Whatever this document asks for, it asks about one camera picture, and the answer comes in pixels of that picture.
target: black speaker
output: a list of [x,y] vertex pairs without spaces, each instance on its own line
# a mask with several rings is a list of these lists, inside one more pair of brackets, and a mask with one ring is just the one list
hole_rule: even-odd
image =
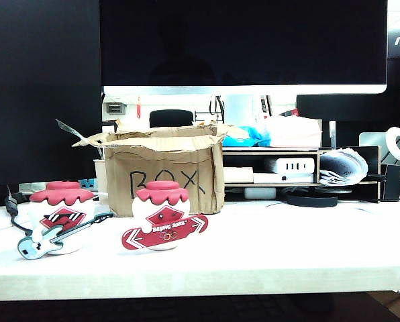
[[385,175],[381,183],[381,199],[397,200],[400,197],[400,166],[382,164],[381,173]]

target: white device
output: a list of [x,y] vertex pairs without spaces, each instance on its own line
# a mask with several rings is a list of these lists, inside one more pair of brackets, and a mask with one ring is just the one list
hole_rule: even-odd
[[254,173],[254,183],[313,183],[313,173]]
[[315,171],[313,158],[266,158],[264,169],[279,174],[310,174]]
[[276,188],[273,186],[250,186],[244,189],[244,197],[252,200],[276,199]]
[[254,170],[252,167],[224,166],[225,183],[253,183]]

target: red hat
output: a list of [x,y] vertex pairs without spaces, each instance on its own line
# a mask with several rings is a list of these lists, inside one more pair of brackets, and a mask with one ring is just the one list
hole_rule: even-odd
[[79,182],[54,181],[49,182],[45,190],[32,194],[30,196],[30,201],[39,203],[47,199],[48,203],[52,206],[64,201],[66,205],[71,206],[77,199],[83,203],[93,197],[94,194],[87,189],[82,189]]

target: red skateboard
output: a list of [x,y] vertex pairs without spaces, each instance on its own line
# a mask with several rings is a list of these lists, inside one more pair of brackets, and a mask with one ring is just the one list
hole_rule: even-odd
[[143,232],[141,228],[129,229],[122,235],[121,241],[128,250],[139,250],[183,239],[190,233],[202,233],[206,228],[206,216],[195,215],[153,225],[150,233]]

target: toy guitar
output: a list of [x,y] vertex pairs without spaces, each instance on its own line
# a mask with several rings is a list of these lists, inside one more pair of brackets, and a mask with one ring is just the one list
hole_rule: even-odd
[[145,233],[142,228],[129,229],[122,235],[121,241],[128,250],[139,250],[183,239],[190,233],[202,233],[206,228],[206,216],[195,215],[153,225],[149,233]]
[[94,223],[100,223],[110,217],[113,217],[113,213],[102,213],[100,215],[96,215],[94,216],[94,219],[70,228],[60,235],[57,234],[62,231],[63,226],[56,225],[45,232],[43,239],[39,243],[35,243],[31,236],[21,239],[18,243],[18,251],[25,259],[28,260],[41,258],[43,255],[53,250],[61,249],[63,247],[63,243],[60,242],[60,240],[71,236],[74,233],[78,233],[81,230],[90,227]]

